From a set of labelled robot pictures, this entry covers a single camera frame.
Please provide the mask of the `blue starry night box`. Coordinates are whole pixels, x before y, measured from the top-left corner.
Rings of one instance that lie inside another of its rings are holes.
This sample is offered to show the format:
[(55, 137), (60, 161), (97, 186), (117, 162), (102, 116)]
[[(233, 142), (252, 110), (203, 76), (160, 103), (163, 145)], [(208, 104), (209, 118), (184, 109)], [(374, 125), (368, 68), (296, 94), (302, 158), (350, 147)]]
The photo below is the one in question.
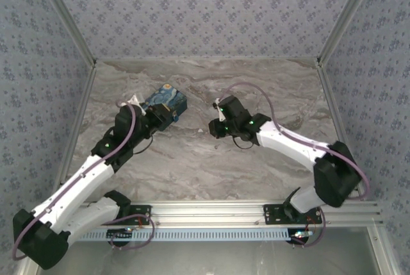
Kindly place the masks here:
[(187, 97), (169, 83), (157, 89), (140, 104), (146, 110), (149, 106), (160, 103), (166, 104), (170, 108), (170, 112), (176, 112), (179, 117), (188, 107)]

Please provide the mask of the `small circuit board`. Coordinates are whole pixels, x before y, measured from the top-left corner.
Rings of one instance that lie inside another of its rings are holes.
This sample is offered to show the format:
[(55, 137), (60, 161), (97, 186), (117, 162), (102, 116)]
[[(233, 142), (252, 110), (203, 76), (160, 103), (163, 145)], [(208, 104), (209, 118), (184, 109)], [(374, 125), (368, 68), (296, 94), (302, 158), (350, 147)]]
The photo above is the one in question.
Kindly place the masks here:
[(124, 247), (131, 241), (132, 231), (129, 229), (109, 229), (106, 232), (106, 239), (109, 243), (118, 247)]
[(288, 234), (290, 237), (289, 244), (304, 246), (307, 244), (309, 237), (313, 235), (313, 232), (308, 229), (290, 228)]

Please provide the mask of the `aluminium table side rail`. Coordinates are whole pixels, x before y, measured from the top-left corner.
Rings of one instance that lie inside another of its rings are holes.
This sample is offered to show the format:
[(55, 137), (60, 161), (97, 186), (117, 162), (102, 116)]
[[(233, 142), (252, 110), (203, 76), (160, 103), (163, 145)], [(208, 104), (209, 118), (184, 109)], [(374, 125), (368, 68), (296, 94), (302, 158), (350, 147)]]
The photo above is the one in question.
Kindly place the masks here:
[[(334, 98), (331, 84), (329, 82), (329, 78), (327, 77), (327, 73), (321, 63), (321, 59), (317, 58), (316, 59), (316, 67), (318, 70), (318, 75), (322, 84), (322, 88), (324, 90), (325, 98), (327, 101), (327, 104), (329, 106), (329, 110), (332, 116), (332, 120), (334, 123), (334, 127), (337, 133), (337, 136), (339, 138), (339, 141), (343, 142), (344, 144), (347, 145), (349, 151), (351, 154), (353, 154), (353, 149), (351, 148), (349, 144), (349, 140), (347, 138), (347, 134), (345, 132), (345, 128), (342, 123), (342, 119), (340, 116), (340, 112), (338, 110), (336, 100)], [(352, 201), (366, 201), (366, 197), (369, 192), (369, 186), (368, 186), (368, 181), (365, 181), (361, 178), (361, 181), (359, 184), (356, 186), (356, 189), (351, 193), (349, 196), (349, 200)]]
[(74, 151), (76, 148), (76, 144), (78, 141), (78, 137), (79, 137), (79, 131), (80, 131), (80, 127), (82, 125), (83, 122), (83, 118), (85, 116), (85, 111), (86, 111), (86, 107), (88, 104), (88, 99), (90, 97), (90, 93), (92, 91), (92, 86), (94, 84), (94, 79), (95, 79), (95, 75), (96, 75), (96, 65), (94, 65), (91, 70), (90, 73), (87, 77), (86, 80), (86, 85), (84, 87), (80, 102), (79, 102), (79, 106), (78, 106), (78, 110), (77, 110), (77, 114), (76, 117), (74, 119), (74, 123), (73, 123), (73, 128), (70, 131), (70, 135), (69, 135), (69, 140), (68, 140), (68, 144), (65, 148), (65, 152), (63, 154), (62, 157), (62, 161), (61, 161), (61, 165), (58, 171), (58, 175), (56, 177), (56, 186), (59, 187), (60, 185), (62, 185), (65, 182), (65, 179), (67, 177), (71, 162), (72, 162), (72, 158), (74, 156)]

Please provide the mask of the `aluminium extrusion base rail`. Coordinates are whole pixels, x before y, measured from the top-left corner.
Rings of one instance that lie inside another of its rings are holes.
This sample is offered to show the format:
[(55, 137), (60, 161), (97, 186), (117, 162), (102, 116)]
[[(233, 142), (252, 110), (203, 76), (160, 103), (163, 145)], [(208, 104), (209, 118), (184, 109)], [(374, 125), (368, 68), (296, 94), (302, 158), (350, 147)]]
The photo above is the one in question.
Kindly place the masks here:
[[(264, 226), (266, 200), (149, 201), (151, 218), (160, 228), (252, 228)], [(340, 208), (323, 206), (326, 225), (382, 226), (380, 206), (372, 201), (347, 201)]]

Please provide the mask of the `aluminium frame corner post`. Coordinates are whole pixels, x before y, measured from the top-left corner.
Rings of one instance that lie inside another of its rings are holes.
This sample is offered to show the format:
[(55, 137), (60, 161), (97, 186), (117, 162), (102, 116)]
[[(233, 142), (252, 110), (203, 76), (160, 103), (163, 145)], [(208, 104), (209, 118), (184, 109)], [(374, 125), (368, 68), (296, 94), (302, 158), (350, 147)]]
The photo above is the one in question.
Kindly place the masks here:
[(363, 0), (347, 0), (344, 4), (334, 27), (318, 55), (317, 62), (321, 68), (324, 68), (329, 61), (362, 2)]
[(50, 0), (52, 6), (56, 10), (62, 24), (65, 26), (68, 34), (74, 41), (81, 57), (84, 59), (86, 64), (91, 68), (95, 65), (95, 58), (93, 57), (91, 50), (88, 48), (84, 37), (82, 36), (79, 28), (77, 27), (73, 16), (71, 15), (69, 9), (65, 5), (63, 0)]

